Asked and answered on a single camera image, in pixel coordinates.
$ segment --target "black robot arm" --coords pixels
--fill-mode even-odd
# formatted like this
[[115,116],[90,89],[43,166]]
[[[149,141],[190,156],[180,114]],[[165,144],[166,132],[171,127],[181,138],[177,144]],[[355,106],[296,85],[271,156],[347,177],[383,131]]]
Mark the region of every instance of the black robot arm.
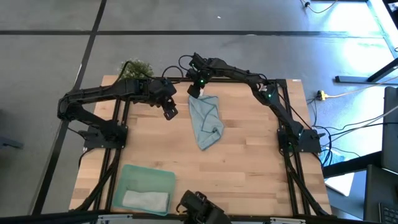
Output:
[[88,131],[79,131],[86,140],[87,148],[122,148],[126,143],[127,126],[118,125],[117,121],[104,120],[86,111],[82,105],[116,99],[145,103],[162,107],[165,118],[170,120],[178,113],[172,98],[176,92],[173,84],[166,78],[118,80],[110,86],[65,94],[58,102],[57,116],[62,120],[77,120],[89,126]]
[[209,201],[201,192],[187,190],[176,208],[178,213],[180,205],[187,209],[188,217],[184,224],[232,224],[224,210]]
[[306,139],[319,140],[318,134],[314,130],[304,130],[303,125],[294,121],[286,112],[286,109],[279,101],[278,89],[269,83],[263,74],[251,73],[249,70],[241,70],[228,65],[219,58],[202,58],[194,53],[188,70],[187,77],[191,78],[193,85],[188,89],[188,93],[199,97],[200,89],[211,80],[212,77],[228,77],[249,85],[253,96],[263,105],[268,106],[272,112],[280,119],[285,126],[285,132],[289,143],[293,148],[314,148],[319,146],[308,143]]
[[[190,62],[192,68],[188,69],[186,76],[193,81],[188,93],[198,98],[200,89],[211,80],[212,77],[227,77],[249,85],[254,97],[263,105],[268,106],[283,124],[283,130],[278,129],[280,144],[291,146],[289,149],[298,152],[320,152],[319,135],[315,130],[304,129],[303,126],[294,121],[286,112],[279,101],[277,87],[270,83],[263,74],[251,73],[249,70],[241,70],[228,65],[219,58],[202,58],[194,53]],[[287,172],[296,181],[299,189],[308,200],[317,215],[327,215],[319,203],[315,201],[304,183],[298,177],[289,158],[285,160]]]

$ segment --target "metal bar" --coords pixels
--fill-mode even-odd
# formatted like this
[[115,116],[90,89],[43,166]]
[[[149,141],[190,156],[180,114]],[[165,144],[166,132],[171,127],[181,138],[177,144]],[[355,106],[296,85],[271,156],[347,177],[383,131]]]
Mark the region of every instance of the metal bar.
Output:
[[[98,9],[97,18],[96,18],[94,26],[93,26],[93,31],[98,30],[98,27],[100,25],[100,21],[101,21],[102,15],[103,15],[103,11],[105,8],[105,4],[106,4],[106,0],[102,0],[101,5],[99,6],[99,9]],[[79,69],[79,72],[76,77],[75,84],[73,85],[72,90],[77,90],[80,88],[81,81],[84,76],[85,68],[88,63],[88,58],[90,57],[91,49],[94,44],[95,35],[94,34],[91,35],[90,39],[87,43],[86,51],[85,51],[85,54],[81,61],[80,69]],[[55,168],[57,166],[58,159],[59,159],[59,156],[61,153],[62,144],[63,144],[63,141],[65,140],[65,136],[67,134],[68,125],[69,125],[68,121],[61,121],[61,123],[58,127],[58,130],[56,132],[55,139],[54,139],[54,142],[53,142],[51,150],[50,150],[49,158],[47,158],[46,165],[44,166],[44,169],[43,169],[42,178],[40,178],[40,182],[37,186],[36,193],[32,199],[32,203],[30,205],[30,207],[31,207],[30,211],[32,211],[33,215],[38,215],[38,214],[42,213],[42,209],[43,209],[43,206],[45,203],[45,198],[49,191],[51,180],[54,175]]]
[[267,30],[99,30],[97,35],[260,35],[293,37],[377,38],[380,32],[355,34],[340,31],[267,31]]
[[356,172],[366,169],[366,167],[370,164],[381,167],[381,154],[382,151],[374,152],[366,156],[361,156],[359,158],[326,166],[323,168],[323,177],[330,178],[336,177],[338,175],[348,174],[350,172]]
[[30,205],[33,215],[42,213],[45,198],[50,188],[52,176],[54,175],[55,168],[61,154],[63,140],[65,139],[65,135],[68,131],[68,125],[68,121],[62,121],[58,127],[57,137],[54,139],[49,158],[47,158],[46,165],[44,165],[45,172],[42,173],[39,185],[35,191],[36,194],[34,195],[33,201]]
[[382,67],[375,74],[368,78],[368,82],[377,82],[380,79],[384,78],[386,75],[393,72],[398,68],[398,58],[394,59],[392,62],[388,63],[386,66]]
[[[336,76],[337,83],[359,83],[359,84],[377,84],[377,82],[369,82],[369,77],[351,77],[351,76]],[[398,80],[391,80],[382,85],[398,85]]]
[[[119,109],[120,109],[120,100],[116,100],[115,105],[114,105],[114,110],[113,110],[113,115],[112,115],[112,120],[113,121],[117,121],[118,120],[118,114],[119,114]],[[105,149],[105,154],[104,154],[104,159],[102,161],[102,166],[101,166],[101,173],[99,174],[99,179],[101,179],[105,172],[106,169],[108,168],[109,165],[109,157],[111,155],[111,149]],[[100,207],[100,203],[101,203],[101,197],[102,194],[99,194],[95,201],[94,201],[94,207],[93,210],[97,210]]]
[[91,30],[0,30],[0,35],[91,35]]
[[[144,219],[144,220],[183,220],[186,218],[186,215],[153,215],[149,213],[133,213],[131,212],[108,212],[106,210],[97,210],[97,211],[87,211],[87,212],[63,212],[63,213],[52,213],[52,214],[43,214],[39,216],[19,216],[19,217],[4,217],[0,218],[1,223],[81,223],[81,222],[90,222],[92,220],[101,218],[106,219],[108,215],[122,215],[125,214],[126,218],[132,219]],[[270,223],[270,220],[275,220],[276,218],[293,218],[293,219],[301,219],[305,220],[305,222],[299,223],[308,223],[308,224],[376,224],[374,222],[367,222],[362,220],[348,220],[336,218],[333,215],[330,216],[314,216],[314,215],[296,215],[294,217],[280,217],[280,216],[249,216],[249,215],[228,215],[229,219],[232,222],[265,222]]]
[[106,0],[101,0],[101,4],[99,5],[98,13],[97,13],[97,16],[94,21],[92,33],[91,33],[90,37],[88,38],[87,47],[86,47],[85,53],[83,54],[83,58],[81,60],[79,73],[76,77],[75,86],[73,87],[73,90],[78,90],[81,85],[81,82],[83,81],[83,77],[85,75],[86,68],[87,68],[88,59],[90,58],[91,50],[93,49],[93,46],[94,46],[96,32],[98,31],[98,27],[100,26],[102,15],[104,14],[105,6],[106,6]]
[[[286,107],[286,110],[288,111],[290,117],[293,118],[292,109],[290,107],[289,92],[287,91],[287,83],[286,83],[286,80],[283,80],[282,82],[284,82],[283,83],[284,86],[283,86],[282,90],[283,90],[283,94],[284,94],[284,98],[285,98],[285,107]],[[300,153],[296,152],[296,150],[293,150],[293,156],[294,156],[294,161],[295,161],[295,164],[296,164],[297,175],[301,179],[303,184],[305,185],[304,173],[303,173],[303,167],[301,165]],[[301,199],[303,201],[304,214],[311,215],[310,205],[308,203],[308,200],[305,198],[303,192],[301,192]]]
[[118,169],[118,165],[116,163],[116,158],[120,156],[120,151],[117,150],[115,152],[115,156],[113,157],[111,165],[109,165],[102,179],[100,179],[94,189],[90,192],[89,196],[83,201],[83,203],[75,209],[75,211],[87,211],[90,205],[94,202],[95,197],[98,194],[102,193],[102,189],[104,185],[107,183],[108,179],[111,175]]
[[[128,119],[128,115],[129,115],[129,108],[130,108],[130,101],[127,100],[124,103],[124,109],[123,109],[123,115],[122,115],[122,121],[121,121],[121,125],[126,125],[127,123],[127,119]],[[116,167],[119,166],[119,160],[120,160],[120,155],[119,157],[116,158]],[[116,169],[114,171],[114,173],[111,176],[111,180],[109,182],[109,189],[108,189],[108,196],[106,197],[106,204],[105,204],[105,210],[110,210],[111,209],[111,204],[112,204],[112,199],[113,199],[113,193],[114,193],[114,187],[116,184],[116,176],[118,174],[118,169]]]
[[[277,82],[275,82],[274,85],[275,85],[276,89],[278,89]],[[282,122],[280,122],[279,119],[278,119],[278,123],[279,123],[279,129],[283,129]],[[295,189],[294,189],[293,178],[290,176],[288,167],[287,167],[287,164],[289,163],[289,160],[290,160],[289,151],[287,150],[287,148],[285,148],[285,149],[283,149],[282,153],[283,153],[284,161],[285,161],[287,186],[289,188],[290,206],[292,207],[293,215],[297,215],[297,214],[299,214],[299,208],[297,207],[297,199],[296,199],[296,194],[295,194]]]
[[[192,82],[192,79],[187,78],[187,77],[167,77],[168,80],[172,81],[172,82]],[[275,83],[276,80],[275,79],[268,79],[267,80],[270,83]],[[233,80],[230,78],[221,78],[221,77],[214,77],[211,78],[210,82],[218,82],[218,83],[242,83],[240,81],[237,80]]]

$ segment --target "gray floor tile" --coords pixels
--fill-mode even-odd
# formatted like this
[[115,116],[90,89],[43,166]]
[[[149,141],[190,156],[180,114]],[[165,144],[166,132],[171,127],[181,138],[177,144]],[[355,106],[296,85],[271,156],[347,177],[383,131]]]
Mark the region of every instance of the gray floor tile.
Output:
[[0,29],[91,30],[100,0],[2,0]]
[[[28,212],[58,128],[58,99],[73,86],[87,40],[87,37],[0,37],[0,135],[25,144],[22,150],[10,147],[0,150],[2,217]],[[78,150],[70,149],[66,156],[78,157],[80,152],[81,146]],[[60,200],[66,200],[62,195],[72,193],[70,188],[67,192],[67,184],[74,185],[76,168],[68,168],[76,167],[75,161],[69,165],[61,159],[65,169],[54,181],[62,183],[65,179],[70,183],[57,189]]]
[[[318,11],[330,2],[312,2]],[[108,1],[102,30],[378,31],[364,2],[338,2],[323,14],[299,0]]]

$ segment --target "desk leg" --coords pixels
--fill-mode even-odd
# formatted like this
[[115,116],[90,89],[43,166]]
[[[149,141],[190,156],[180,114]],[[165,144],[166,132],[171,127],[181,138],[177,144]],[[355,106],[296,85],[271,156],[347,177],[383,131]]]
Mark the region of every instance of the desk leg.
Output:
[[[335,80],[337,83],[367,83],[374,84],[377,83],[380,79],[384,78],[386,75],[393,72],[398,68],[398,58],[388,63],[388,65],[384,66],[382,69],[377,71],[370,77],[350,77],[350,76],[336,76]],[[398,85],[397,80],[391,80],[386,85]]]
[[324,167],[323,177],[336,177],[350,172],[363,170],[370,164],[381,167],[381,151]]

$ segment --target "white cloth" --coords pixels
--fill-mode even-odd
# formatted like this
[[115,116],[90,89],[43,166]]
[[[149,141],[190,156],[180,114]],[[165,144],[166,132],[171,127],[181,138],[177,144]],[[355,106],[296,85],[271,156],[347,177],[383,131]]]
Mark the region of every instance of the white cloth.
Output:
[[138,208],[152,212],[166,212],[169,194],[163,192],[139,193],[133,190],[126,191],[123,197],[123,206]]

